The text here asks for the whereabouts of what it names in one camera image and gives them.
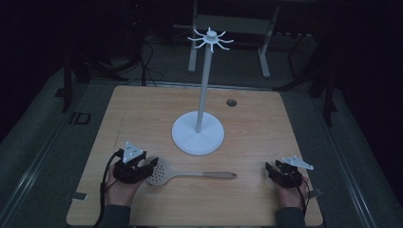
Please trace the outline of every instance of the round stand base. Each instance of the round stand base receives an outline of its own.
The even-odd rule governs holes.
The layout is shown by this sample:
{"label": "round stand base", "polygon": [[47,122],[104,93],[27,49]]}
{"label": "round stand base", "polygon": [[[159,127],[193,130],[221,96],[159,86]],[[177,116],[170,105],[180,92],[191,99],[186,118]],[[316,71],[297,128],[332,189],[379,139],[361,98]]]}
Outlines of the round stand base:
{"label": "round stand base", "polygon": [[224,128],[215,116],[203,112],[201,132],[196,133],[198,112],[181,115],[172,126],[172,138],[184,152],[205,155],[215,151],[224,140]]}

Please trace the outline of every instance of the black cable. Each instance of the black cable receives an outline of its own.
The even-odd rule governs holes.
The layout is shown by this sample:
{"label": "black cable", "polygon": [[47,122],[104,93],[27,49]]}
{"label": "black cable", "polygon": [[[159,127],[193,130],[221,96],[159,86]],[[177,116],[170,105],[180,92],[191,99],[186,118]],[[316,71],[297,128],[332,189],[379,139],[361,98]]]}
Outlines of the black cable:
{"label": "black cable", "polygon": [[97,222],[95,223],[95,225],[93,227],[98,227],[104,217],[104,212],[105,212],[105,192],[106,192],[106,175],[107,175],[107,171],[109,170],[109,166],[112,163],[112,161],[115,159],[115,157],[119,157],[120,155],[122,156],[122,152],[123,150],[119,150],[115,153],[113,153],[112,157],[110,157],[109,161],[107,162],[105,171],[104,171],[104,176],[101,182],[101,186],[100,186],[100,204],[101,204],[101,211],[100,211],[100,215],[98,217]]}
{"label": "black cable", "polygon": [[306,208],[307,208],[308,202],[309,202],[309,186],[308,186],[308,183],[302,178],[302,180],[306,183],[306,186],[308,187],[308,202],[305,202],[305,198],[303,197],[302,192],[301,192],[301,190],[299,189],[299,186],[298,186],[296,180],[294,179],[293,175],[291,174],[289,167],[288,167],[287,165],[285,165],[285,167],[287,168],[288,174],[289,174],[289,176],[291,177],[291,179],[293,180],[293,183],[294,183],[294,185],[296,186],[296,189],[298,190],[299,196],[301,197],[301,202],[302,202],[302,214],[303,214],[303,216],[305,217]]}

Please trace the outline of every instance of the spatula head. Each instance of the spatula head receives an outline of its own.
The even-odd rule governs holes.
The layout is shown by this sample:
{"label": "spatula head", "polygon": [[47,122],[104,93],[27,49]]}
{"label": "spatula head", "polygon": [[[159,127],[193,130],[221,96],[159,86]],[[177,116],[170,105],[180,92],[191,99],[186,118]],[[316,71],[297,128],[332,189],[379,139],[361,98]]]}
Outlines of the spatula head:
{"label": "spatula head", "polygon": [[[157,157],[155,157],[155,156],[148,157],[144,161],[144,164],[150,163],[155,158],[157,158]],[[169,181],[169,179],[171,179],[171,178],[172,178],[172,174],[171,174],[171,171],[170,171],[169,167],[167,166],[166,162],[164,161],[164,159],[158,158],[158,163],[154,167],[153,175],[148,177],[146,179],[146,181],[147,181],[147,183],[149,183],[151,185],[163,185],[167,181]]]}

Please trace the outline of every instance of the hand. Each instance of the hand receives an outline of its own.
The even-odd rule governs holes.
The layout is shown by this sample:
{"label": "hand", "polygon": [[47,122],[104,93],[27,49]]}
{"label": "hand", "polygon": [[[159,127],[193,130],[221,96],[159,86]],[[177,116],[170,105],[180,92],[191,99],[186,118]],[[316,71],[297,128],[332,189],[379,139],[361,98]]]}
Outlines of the hand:
{"label": "hand", "polygon": [[275,183],[277,189],[278,189],[278,196],[279,196],[279,202],[281,207],[297,207],[302,209],[303,208],[303,203],[306,201],[308,198],[308,190],[307,190],[307,185],[306,183],[309,182],[308,178],[305,178],[302,176],[302,178],[306,181],[302,181],[302,185],[299,187],[299,190],[302,193],[302,196],[304,198],[304,201],[302,201],[301,196],[296,188],[283,188],[277,183]]}
{"label": "hand", "polygon": [[[116,179],[113,177],[113,170],[115,165],[109,167],[106,189],[113,184]],[[134,196],[136,195],[137,189],[142,185],[143,180],[137,183],[127,184],[120,181],[115,182],[106,191],[106,205],[121,205],[121,206],[131,206]]]}

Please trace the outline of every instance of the dark floor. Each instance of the dark floor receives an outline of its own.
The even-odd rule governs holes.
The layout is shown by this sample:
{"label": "dark floor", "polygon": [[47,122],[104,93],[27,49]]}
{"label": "dark floor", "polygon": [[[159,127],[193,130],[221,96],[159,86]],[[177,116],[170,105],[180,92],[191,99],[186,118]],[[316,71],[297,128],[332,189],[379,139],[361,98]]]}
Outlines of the dark floor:
{"label": "dark floor", "polygon": [[[199,51],[196,73],[187,73],[190,44],[180,38],[170,45],[147,40],[153,49],[148,86],[200,83],[203,51]],[[284,35],[272,39],[267,53],[270,79],[261,77],[253,45],[216,51],[210,85],[270,90],[293,81],[287,55],[295,41]],[[303,42],[293,55],[296,70],[304,66],[305,56],[315,46],[309,37]],[[144,47],[143,55],[151,56],[151,49]],[[122,73],[128,82],[116,82],[94,71],[89,85],[74,84],[73,104],[68,113],[61,113],[63,99],[54,93],[63,86],[62,72],[48,80],[1,143],[0,161],[7,161],[0,166],[2,227],[67,227],[69,196],[78,185],[113,88],[138,86],[142,75],[137,66]],[[322,227],[399,227],[403,224],[401,206],[343,95],[336,90],[337,112],[332,114],[333,127],[329,127],[322,118],[323,96],[310,98],[310,85],[299,85],[281,96],[304,160],[316,168],[310,172],[311,182],[325,193],[318,198],[326,222]],[[90,124],[68,124],[72,112],[91,113]]]}

